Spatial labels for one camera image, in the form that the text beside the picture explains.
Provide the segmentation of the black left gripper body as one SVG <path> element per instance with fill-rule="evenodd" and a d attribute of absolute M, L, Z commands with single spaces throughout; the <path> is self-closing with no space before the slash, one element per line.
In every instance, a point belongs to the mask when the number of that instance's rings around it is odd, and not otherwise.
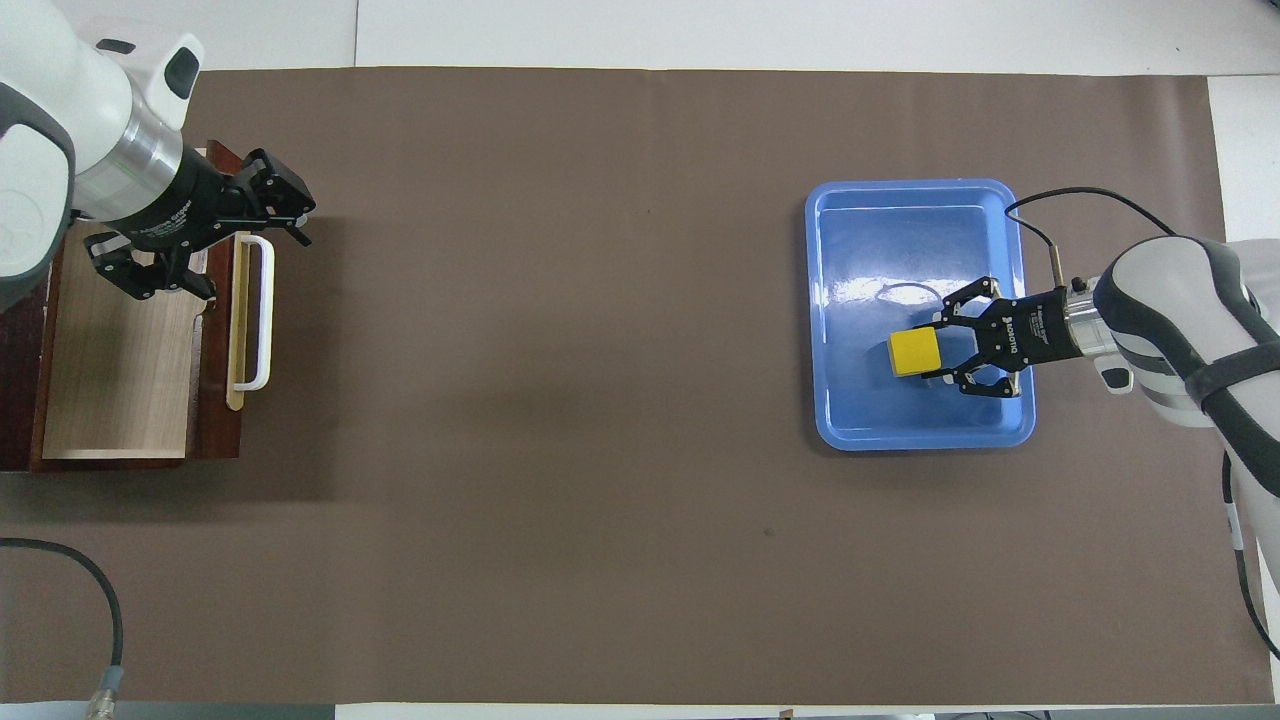
<path fill-rule="evenodd" d="M 187 145 L 170 184 L 157 199 L 133 215 L 111 220 L 110 228 L 134 249 L 186 269 L 195 254 L 225 238 L 227 223 L 244 213 L 246 193 L 234 176 L 221 173 Z"/>

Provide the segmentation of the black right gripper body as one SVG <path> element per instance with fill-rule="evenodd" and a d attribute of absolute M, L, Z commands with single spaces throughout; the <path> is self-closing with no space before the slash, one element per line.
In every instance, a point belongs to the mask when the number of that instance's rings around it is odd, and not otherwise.
<path fill-rule="evenodd" d="M 1068 324 L 1068 291 L 996 299 L 983 311 L 983 359 L 1001 370 L 1021 370 L 1082 357 Z"/>

